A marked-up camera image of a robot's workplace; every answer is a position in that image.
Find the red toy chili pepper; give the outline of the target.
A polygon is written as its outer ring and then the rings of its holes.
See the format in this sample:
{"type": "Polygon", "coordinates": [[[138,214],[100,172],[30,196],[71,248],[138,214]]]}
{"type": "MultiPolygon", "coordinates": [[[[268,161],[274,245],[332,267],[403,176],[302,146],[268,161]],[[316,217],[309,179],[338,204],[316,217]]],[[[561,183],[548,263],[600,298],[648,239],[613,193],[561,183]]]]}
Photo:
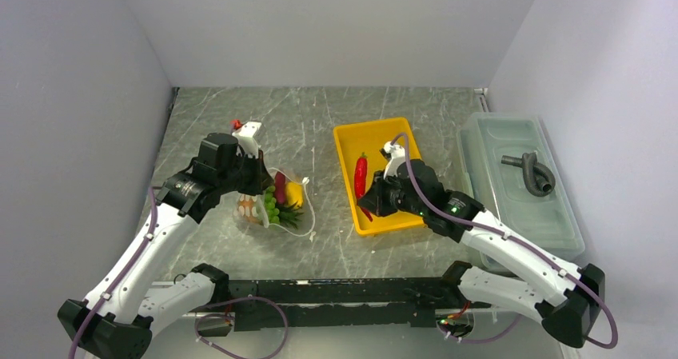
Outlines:
{"type": "Polygon", "coordinates": [[[368,158],[365,153],[362,153],[356,161],[353,175],[353,189],[356,202],[358,202],[365,195],[367,172],[368,158]]]}

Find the orange toy pineapple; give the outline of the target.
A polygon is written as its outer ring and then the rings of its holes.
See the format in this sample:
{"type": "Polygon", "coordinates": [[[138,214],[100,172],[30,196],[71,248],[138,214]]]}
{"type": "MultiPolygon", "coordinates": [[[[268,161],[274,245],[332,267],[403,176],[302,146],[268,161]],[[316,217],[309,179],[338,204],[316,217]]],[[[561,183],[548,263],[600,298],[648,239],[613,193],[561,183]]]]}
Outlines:
{"type": "Polygon", "coordinates": [[[277,204],[277,208],[279,209],[280,223],[269,224],[264,207],[264,197],[241,195],[237,200],[234,215],[243,221],[256,225],[280,225],[286,228],[297,229],[304,214],[303,211],[279,204],[277,204]]]}

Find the purple toy eggplant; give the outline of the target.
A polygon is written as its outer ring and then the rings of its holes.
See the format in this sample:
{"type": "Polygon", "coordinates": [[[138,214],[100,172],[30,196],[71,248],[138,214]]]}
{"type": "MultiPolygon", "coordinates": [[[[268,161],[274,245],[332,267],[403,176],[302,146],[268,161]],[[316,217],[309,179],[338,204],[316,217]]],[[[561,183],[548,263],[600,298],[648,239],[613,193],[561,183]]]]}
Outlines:
{"type": "Polygon", "coordinates": [[[285,205],[287,202],[285,187],[287,185],[287,177],[282,172],[276,172],[274,177],[274,191],[273,196],[277,204],[285,205]]]}

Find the green toy grapes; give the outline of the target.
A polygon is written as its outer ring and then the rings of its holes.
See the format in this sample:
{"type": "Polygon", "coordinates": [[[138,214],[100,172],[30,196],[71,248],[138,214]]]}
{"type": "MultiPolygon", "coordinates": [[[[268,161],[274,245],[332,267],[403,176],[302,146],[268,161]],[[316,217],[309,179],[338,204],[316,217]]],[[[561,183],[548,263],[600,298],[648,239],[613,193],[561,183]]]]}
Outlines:
{"type": "Polygon", "coordinates": [[[273,196],[274,186],[269,186],[264,193],[264,207],[269,224],[279,224],[279,209],[277,208],[277,202],[273,196]]]}

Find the clear dotted zip top bag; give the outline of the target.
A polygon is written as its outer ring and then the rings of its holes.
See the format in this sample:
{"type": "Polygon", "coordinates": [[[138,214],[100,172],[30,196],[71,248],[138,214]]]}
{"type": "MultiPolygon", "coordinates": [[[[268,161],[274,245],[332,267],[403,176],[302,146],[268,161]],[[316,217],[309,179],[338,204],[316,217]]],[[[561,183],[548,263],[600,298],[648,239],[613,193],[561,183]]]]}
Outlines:
{"type": "Polygon", "coordinates": [[[262,194],[238,194],[232,217],[240,227],[275,229],[310,241],[316,235],[317,215],[310,201],[310,178],[291,169],[270,167],[273,182],[262,194]]]}

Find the yellow toy pear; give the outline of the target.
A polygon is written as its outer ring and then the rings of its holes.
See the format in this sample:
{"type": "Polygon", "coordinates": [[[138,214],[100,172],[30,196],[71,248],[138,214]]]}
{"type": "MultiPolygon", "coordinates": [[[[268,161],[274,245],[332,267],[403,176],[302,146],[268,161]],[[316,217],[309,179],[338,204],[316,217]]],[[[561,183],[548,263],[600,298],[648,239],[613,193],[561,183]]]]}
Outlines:
{"type": "Polygon", "coordinates": [[[300,209],[304,199],[304,186],[295,181],[288,181],[285,185],[285,204],[293,209],[300,209]]]}

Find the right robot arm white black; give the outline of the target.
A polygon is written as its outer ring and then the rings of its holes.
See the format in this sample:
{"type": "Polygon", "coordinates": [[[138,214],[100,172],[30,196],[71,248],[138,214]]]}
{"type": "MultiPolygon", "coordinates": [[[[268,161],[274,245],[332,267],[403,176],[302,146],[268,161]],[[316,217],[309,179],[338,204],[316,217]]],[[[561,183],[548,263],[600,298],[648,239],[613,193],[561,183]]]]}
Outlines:
{"type": "Polygon", "coordinates": [[[441,298],[451,307],[481,302],[541,324],[560,343],[581,348],[604,306],[604,272],[565,261],[502,224],[480,202],[446,189],[422,160],[377,171],[358,206],[377,217],[406,212],[434,233],[487,255],[513,273],[505,277],[455,261],[441,277],[441,298]]]}

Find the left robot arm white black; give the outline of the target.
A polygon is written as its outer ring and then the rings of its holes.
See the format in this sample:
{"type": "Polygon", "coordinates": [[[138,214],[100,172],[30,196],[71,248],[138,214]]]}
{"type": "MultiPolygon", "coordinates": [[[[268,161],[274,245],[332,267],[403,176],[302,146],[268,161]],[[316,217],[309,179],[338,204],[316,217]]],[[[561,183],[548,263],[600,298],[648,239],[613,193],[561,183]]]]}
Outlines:
{"type": "Polygon", "coordinates": [[[208,264],[155,296],[146,294],[170,255],[223,195],[261,195],[272,184],[256,132],[246,123],[231,134],[208,134],[189,165],[167,178],[158,194],[149,194],[146,227],[98,285],[58,311],[72,341],[70,358],[78,349],[98,358],[139,358],[152,338],[184,313],[203,305],[218,311],[228,304],[229,276],[208,264]]]}

